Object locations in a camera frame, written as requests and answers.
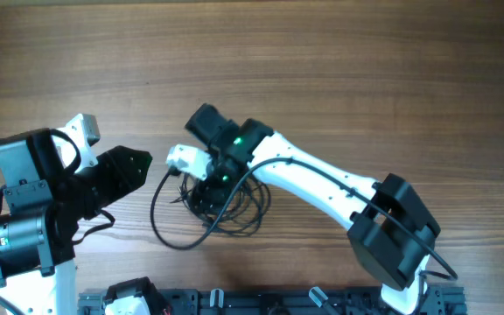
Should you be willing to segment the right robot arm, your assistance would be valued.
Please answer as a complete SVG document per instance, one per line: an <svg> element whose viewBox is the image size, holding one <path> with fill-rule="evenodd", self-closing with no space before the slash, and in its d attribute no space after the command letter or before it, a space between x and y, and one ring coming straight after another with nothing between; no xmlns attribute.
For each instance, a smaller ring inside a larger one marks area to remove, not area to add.
<svg viewBox="0 0 504 315"><path fill-rule="evenodd" d="M252 118L237 125L210 104L185 127L206 146L192 164L204 165L214 183L249 173L313 205L346 230L360 265L381 283L381 300L402 314L417 309L440 227L409 182L395 174L379 182L343 171L270 126Z"/></svg>

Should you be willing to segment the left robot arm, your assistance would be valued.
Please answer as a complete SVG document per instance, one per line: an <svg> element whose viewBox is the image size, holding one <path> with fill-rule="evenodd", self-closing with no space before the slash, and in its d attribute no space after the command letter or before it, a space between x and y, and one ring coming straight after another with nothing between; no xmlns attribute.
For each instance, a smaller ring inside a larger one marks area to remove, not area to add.
<svg viewBox="0 0 504 315"><path fill-rule="evenodd" d="M63 162L59 129L36 129L0 138L0 305L11 314L75 314L74 235L90 221L144 185L152 156L116 146L82 166L81 150Z"/></svg>

